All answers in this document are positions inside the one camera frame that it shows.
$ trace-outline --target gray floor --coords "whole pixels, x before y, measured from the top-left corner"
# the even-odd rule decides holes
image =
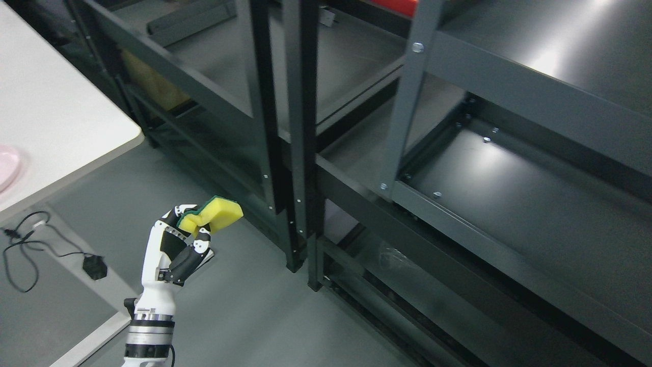
[[[219,193],[206,192],[144,144],[60,192],[50,204],[128,284],[140,289],[153,221],[175,204],[203,202],[214,194]],[[216,235],[213,247],[217,256],[177,298],[177,366],[413,366],[331,293],[311,291],[305,268],[287,271],[281,251],[245,219]],[[30,294],[28,302],[30,295],[7,290],[16,307],[8,307],[10,297],[2,290],[0,340],[12,341],[11,348],[0,349],[2,366],[48,366],[48,360],[56,359],[48,354],[58,352],[51,340],[28,335],[33,329],[48,334],[43,321],[55,319],[67,328],[57,336],[59,349],[97,326],[98,317],[86,317],[79,308],[74,308],[76,314],[65,311],[71,304],[98,302],[77,299],[93,297],[84,292],[87,288],[76,292],[83,285],[66,277],[48,283],[55,286],[38,287],[50,290],[45,302],[39,302],[38,293]],[[50,316],[33,317],[43,312],[43,303]],[[82,366],[121,365],[123,343],[120,334]],[[40,359],[24,352],[29,348],[40,351]],[[23,359],[15,358],[19,350]]]

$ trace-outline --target robotic hand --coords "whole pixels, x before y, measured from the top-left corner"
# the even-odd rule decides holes
[[[143,264],[143,294],[128,298],[131,314],[123,367],[163,366],[172,344],[174,296],[185,280],[213,257],[211,233],[243,216],[233,201],[213,197],[199,207],[179,205],[152,226]],[[192,235],[192,244],[186,239]]]

